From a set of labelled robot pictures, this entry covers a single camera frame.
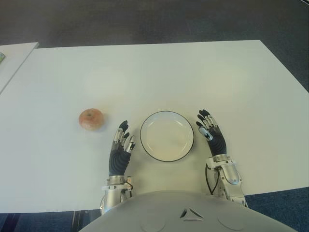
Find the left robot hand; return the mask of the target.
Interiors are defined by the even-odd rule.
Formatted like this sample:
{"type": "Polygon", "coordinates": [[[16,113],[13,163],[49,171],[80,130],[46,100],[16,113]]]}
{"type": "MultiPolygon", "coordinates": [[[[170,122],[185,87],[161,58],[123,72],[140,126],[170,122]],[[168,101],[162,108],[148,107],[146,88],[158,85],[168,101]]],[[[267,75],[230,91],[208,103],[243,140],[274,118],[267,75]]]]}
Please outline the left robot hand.
{"type": "Polygon", "coordinates": [[[130,162],[136,141],[135,136],[131,136],[128,144],[125,146],[125,142],[130,135],[127,132],[128,127],[128,122],[125,120],[115,132],[109,157],[109,176],[123,176],[130,162]]]}

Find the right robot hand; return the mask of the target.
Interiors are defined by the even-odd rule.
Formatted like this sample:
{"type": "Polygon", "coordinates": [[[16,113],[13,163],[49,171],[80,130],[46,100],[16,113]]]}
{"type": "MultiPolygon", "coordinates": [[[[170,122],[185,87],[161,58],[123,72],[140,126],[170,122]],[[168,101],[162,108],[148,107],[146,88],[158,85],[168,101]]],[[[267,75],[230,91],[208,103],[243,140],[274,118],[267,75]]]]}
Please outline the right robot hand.
{"type": "Polygon", "coordinates": [[[225,139],[214,117],[205,109],[199,110],[197,117],[198,131],[206,138],[212,156],[226,155],[225,139]]]}

